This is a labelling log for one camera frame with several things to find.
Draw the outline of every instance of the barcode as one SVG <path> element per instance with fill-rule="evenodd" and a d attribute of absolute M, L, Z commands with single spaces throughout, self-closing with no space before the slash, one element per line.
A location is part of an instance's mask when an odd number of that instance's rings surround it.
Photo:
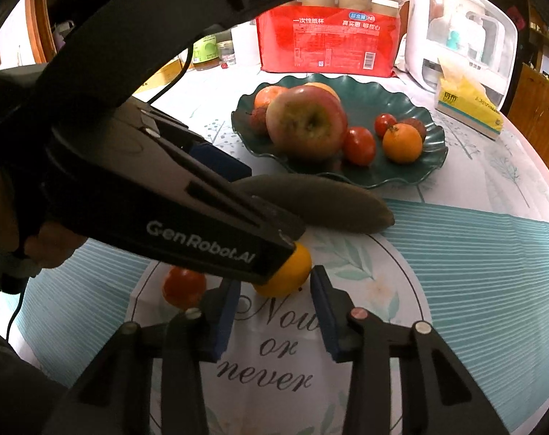
<path fill-rule="evenodd" d="M 375 66 L 375 53 L 365 52 L 365 61 L 363 62 L 363 69 L 373 70 L 374 66 Z"/>

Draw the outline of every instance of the person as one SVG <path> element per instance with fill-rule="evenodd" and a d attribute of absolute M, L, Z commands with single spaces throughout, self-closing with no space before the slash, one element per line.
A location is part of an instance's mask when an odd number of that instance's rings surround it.
<path fill-rule="evenodd" d="M 59 267 L 81 247 L 82 237 L 54 221 L 24 242 L 24 252 L 41 268 Z M 17 250 L 18 224 L 10 182 L 0 171 L 0 249 Z M 0 435 L 37 435 L 67 389 L 20 359 L 0 336 Z"/>

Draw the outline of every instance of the printed tablecloth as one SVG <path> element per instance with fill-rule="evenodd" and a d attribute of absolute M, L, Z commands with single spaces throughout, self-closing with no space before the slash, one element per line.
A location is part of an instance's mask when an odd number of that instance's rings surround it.
<path fill-rule="evenodd" d="M 276 161 L 246 151 L 232 132 L 230 112 L 240 95 L 282 76 L 258 67 L 188 74 L 156 106 L 254 174 L 281 172 Z M 493 142 L 436 112 L 433 94 L 405 75 L 374 81 L 432 112 L 445 129 L 447 160 L 417 187 L 375 190 L 395 213 L 396 224 L 385 234 L 309 229 L 302 241 L 356 304 L 404 325 L 433 320 L 507 427 L 527 434 L 549 404 L 549 185 L 509 129 Z M 17 324 L 49 374 L 71 384 L 123 320 L 124 302 L 126 316 L 142 324 L 171 318 L 174 310 L 159 292 L 165 266 L 147 263 L 90 242 L 29 286 Z M 116 281 L 115 273 L 124 275 Z M 58 282 L 50 280 L 56 275 Z M 212 433 L 339 433 L 349 366 L 333 364 L 324 351 L 307 288 L 273 303 L 243 286 L 229 349 L 218 366 L 203 371 Z M 392 373 L 397 381 L 396 366 Z M 159 371 L 154 376 L 155 393 Z M 238 397 L 220 399 L 225 389 Z M 394 390 L 393 433 L 400 431 L 398 397 Z M 154 431 L 157 402 L 153 398 Z"/>

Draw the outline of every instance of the yellow tissue box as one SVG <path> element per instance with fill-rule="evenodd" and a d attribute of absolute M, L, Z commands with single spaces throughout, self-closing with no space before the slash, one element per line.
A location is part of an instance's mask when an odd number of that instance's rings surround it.
<path fill-rule="evenodd" d="M 436 92 L 436 109 L 496 140 L 504 126 L 502 115 L 486 96 L 484 87 L 459 69 L 441 64 L 444 76 Z"/>

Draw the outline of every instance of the black cable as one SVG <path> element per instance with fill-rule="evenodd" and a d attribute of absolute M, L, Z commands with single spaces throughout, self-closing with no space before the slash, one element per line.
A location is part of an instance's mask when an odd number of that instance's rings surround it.
<path fill-rule="evenodd" d="M 13 325 L 14 320 L 17 318 L 20 308 L 23 307 L 23 301 L 24 301 L 24 289 L 20 292 L 20 295 L 18 296 L 17 308 L 14 310 L 13 315 L 11 316 L 11 320 L 9 320 L 9 325 L 7 325 L 7 341 L 9 341 L 11 326 Z"/>
<path fill-rule="evenodd" d="M 168 90 L 171 87 L 173 87 L 177 82 L 179 82 L 182 79 L 182 77 L 186 74 L 186 72 L 188 71 L 188 68 L 190 67 L 190 64 L 192 62 L 192 57 L 194 57 L 194 45 L 193 44 L 191 46 L 189 46 L 189 48 L 188 48 L 188 55 L 186 56 L 186 62 L 184 63 L 184 66 L 182 67 L 182 70 L 180 71 L 178 76 L 175 77 L 174 80 L 169 82 L 164 88 L 162 88 L 162 90 L 158 94 L 151 97 L 147 101 L 148 104 L 152 104 L 154 101 L 159 100 L 163 95 L 165 95 L 168 92 Z"/>

